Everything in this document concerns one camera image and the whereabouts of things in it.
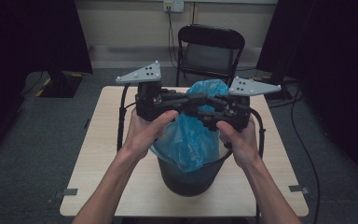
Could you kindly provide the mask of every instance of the black chair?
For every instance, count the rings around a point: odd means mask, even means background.
[[[243,36],[230,29],[191,24],[179,30],[176,86],[179,74],[214,77],[231,82],[245,46]]]

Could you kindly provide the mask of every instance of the black trash can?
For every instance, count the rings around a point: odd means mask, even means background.
[[[204,164],[191,172],[182,171],[176,164],[158,158],[158,164],[165,185],[174,193],[181,196],[196,196],[206,191],[213,183],[220,168],[232,154],[231,150],[217,161]]]

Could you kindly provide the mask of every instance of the white wall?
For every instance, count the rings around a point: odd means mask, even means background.
[[[168,46],[168,14],[161,2],[77,1],[77,10],[89,46]],[[184,13],[172,14],[173,32],[192,22],[193,3]],[[275,5],[197,3],[195,23],[234,29],[246,48],[261,48]]]

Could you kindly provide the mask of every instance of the electrical outlet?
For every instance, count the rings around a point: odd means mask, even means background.
[[[162,10],[164,11],[168,11],[168,8],[170,8],[170,11],[174,11],[174,5],[173,5],[173,1],[163,1],[162,2]]]

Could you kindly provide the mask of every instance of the finger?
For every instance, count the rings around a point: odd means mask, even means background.
[[[161,129],[157,132],[155,139],[156,139],[156,140],[159,139],[163,134],[164,134],[164,129],[161,128]]]
[[[131,136],[134,132],[134,125],[136,126],[137,125],[137,120],[139,119],[137,113],[136,113],[136,108],[134,108],[132,111],[131,111],[131,120],[130,120],[130,128],[128,129],[128,133],[127,135]]]
[[[150,123],[150,126],[152,127],[152,130],[160,130],[165,125],[169,124],[171,121],[173,121],[178,116],[178,112],[175,110],[169,110],[164,113],[162,113],[158,118],[153,120]]]
[[[249,126],[249,124],[252,124],[252,125],[255,126],[255,120],[253,119],[253,116],[250,116],[250,117],[249,117],[248,126]]]
[[[221,138],[221,140],[224,143],[231,142],[233,136],[238,134],[229,123],[222,120],[216,123],[216,127],[220,130],[221,137],[223,138]]]

